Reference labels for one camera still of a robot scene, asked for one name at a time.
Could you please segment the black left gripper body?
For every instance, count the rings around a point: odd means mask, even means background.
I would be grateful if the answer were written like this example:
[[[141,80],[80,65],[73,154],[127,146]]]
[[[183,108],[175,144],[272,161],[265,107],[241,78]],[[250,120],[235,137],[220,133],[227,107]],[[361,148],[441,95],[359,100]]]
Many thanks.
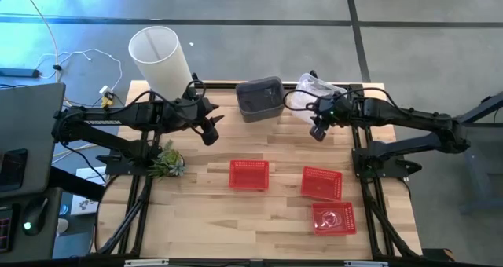
[[[205,92],[198,94],[189,90],[182,97],[169,101],[163,98],[163,132],[176,132],[187,129],[200,132],[211,131],[211,102]]]

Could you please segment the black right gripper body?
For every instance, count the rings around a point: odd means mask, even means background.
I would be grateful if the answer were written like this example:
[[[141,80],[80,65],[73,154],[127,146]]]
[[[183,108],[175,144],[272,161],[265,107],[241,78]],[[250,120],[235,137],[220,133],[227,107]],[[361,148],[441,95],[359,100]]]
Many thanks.
[[[352,108],[352,103],[346,97],[322,97],[318,100],[317,115],[327,123],[348,123]]]

